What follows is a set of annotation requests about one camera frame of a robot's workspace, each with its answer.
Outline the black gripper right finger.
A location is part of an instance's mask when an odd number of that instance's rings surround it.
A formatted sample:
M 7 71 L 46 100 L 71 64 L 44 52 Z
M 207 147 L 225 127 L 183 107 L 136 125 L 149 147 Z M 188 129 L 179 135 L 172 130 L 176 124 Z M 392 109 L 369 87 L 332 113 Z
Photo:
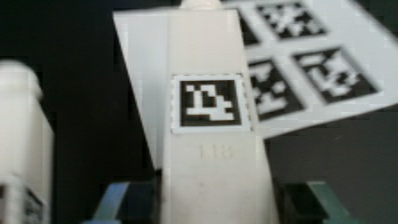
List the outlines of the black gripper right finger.
M 279 208 L 280 224 L 362 224 L 325 182 L 284 184 Z

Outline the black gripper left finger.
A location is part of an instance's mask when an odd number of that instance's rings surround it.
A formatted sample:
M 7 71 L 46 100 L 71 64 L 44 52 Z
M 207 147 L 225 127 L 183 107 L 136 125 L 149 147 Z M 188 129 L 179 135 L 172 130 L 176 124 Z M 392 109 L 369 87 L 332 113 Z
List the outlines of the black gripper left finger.
M 108 185 L 92 218 L 81 224 L 158 224 L 151 182 Z

